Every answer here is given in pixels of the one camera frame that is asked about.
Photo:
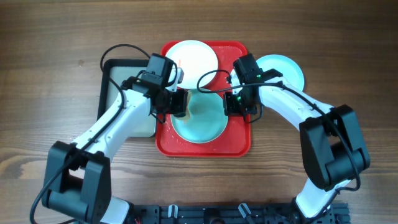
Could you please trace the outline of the light blue plate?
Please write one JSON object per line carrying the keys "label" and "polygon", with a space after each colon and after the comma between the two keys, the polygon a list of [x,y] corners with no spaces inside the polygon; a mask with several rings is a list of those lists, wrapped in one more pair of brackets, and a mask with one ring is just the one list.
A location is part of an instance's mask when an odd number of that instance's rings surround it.
{"label": "light blue plate", "polygon": [[296,89],[303,91],[305,87],[305,77],[302,69],[291,58],[284,55],[265,55],[256,60],[257,65],[264,71],[275,69]]}
{"label": "light blue plate", "polygon": [[228,124],[222,97],[217,93],[189,91],[192,93],[189,102],[190,119],[183,122],[171,115],[170,120],[175,132],[191,143],[203,144],[215,140]]}

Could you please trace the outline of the white plate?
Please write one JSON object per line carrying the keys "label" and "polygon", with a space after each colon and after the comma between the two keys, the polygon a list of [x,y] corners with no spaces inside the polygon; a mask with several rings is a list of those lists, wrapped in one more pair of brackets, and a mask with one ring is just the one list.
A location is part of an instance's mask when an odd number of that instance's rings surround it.
{"label": "white plate", "polygon": [[182,82],[177,85],[183,89],[195,89],[202,75],[218,69],[218,58],[214,50],[198,40],[181,41],[172,46],[165,56],[184,72]]}

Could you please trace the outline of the light blue plate front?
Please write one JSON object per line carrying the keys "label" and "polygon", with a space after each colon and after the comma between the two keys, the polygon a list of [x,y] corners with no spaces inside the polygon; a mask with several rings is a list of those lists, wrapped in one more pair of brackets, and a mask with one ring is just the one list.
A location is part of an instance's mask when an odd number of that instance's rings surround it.
{"label": "light blue plate front", "polygon": [[302,69],[291,58],[284,55],[265,55],[256,60],[257,65],[264,71],[275,69],[296,89],[303,91],[305,87],[305,77]]}

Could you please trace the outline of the green and yellow sponge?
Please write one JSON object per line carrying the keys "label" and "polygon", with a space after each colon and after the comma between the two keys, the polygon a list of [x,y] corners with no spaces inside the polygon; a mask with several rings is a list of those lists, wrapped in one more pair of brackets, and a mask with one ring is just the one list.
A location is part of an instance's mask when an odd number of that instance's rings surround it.
{"label": "green and yellow sponge", "polygon": [[187,93],[188,93],[188,95],[187,95],[187,104],[186,104],[186,107],[185,107],[185,114],[180,113],[180,114],[175,114],[174,115],[177,120],[181,120],[183,122],[186,122],[186,121],[188,121],[190,119],[189,102],[190,102],[190,99],[192,97],[192,93],[190,91],[188,91]]}

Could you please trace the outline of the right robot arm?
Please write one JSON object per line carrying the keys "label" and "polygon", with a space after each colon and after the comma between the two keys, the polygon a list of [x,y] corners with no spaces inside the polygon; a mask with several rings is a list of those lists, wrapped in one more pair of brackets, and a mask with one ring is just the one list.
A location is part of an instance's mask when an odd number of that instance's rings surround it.
{"label": "right robot arm", "polygon": [[325,217],[340,192],[360,188],[359,175],[369,168],[370,156],[356,113],[304,93],[303,71],[292,59],[244,55],[233,62],[227,81],[225,114],[247,116],[270,108],[299,131],[308,179],[293,199],[290,222],[313,223]]}

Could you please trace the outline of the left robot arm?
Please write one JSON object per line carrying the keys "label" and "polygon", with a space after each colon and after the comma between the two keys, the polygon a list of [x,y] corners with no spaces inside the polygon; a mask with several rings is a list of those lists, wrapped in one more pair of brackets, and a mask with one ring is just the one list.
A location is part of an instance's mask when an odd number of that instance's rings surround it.
{"label": "left robot arm", "polygon": [[41,203],[72,223],[136,223],[133,204],[112,195],[111,161],[142,116],[186,113],[188,93],[177,88],[182,78],[173,60],[152,54],[145,70],[116,85],[115,102],[89,130],[50,148],[30,222]]}

